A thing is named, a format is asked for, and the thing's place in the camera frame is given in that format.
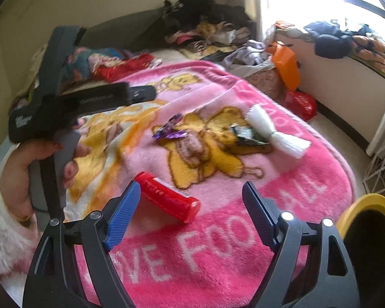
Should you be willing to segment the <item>left human hand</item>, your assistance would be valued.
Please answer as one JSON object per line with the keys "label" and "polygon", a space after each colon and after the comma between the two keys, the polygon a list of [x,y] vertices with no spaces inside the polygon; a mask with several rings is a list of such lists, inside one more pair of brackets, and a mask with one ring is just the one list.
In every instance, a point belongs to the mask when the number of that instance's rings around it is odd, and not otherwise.
{"label": "left human hand", "polygon": [[45,138],[22,142],[8,157],[0,178],[0,192],[7,210],[20,223],[34,214],[30,201],[29,166],[63,150],[60,142]]}

